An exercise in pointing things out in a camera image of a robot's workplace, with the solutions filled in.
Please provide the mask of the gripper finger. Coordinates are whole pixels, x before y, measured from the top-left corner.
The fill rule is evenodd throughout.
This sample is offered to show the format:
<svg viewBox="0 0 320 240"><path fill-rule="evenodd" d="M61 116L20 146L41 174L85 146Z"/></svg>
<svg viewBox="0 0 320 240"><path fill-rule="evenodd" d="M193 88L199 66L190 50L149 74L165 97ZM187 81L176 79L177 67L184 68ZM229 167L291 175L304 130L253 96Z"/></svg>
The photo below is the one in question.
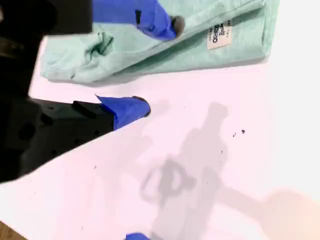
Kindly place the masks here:
<svg viewBox="0 0 320 240"><path fill-rule="evenodd" d="M98 97L98 103L62 103L36 99L40 116L30 146L19 158L19 175L151 113L142 97Z"/></svg>
<svg viewBox="0 0 320 240"><path fill-rule="evenodd" d="M94 0L95 23L133 25L145 35L171 41L184 31L182 16L170 16L157 0Z"/></svg>

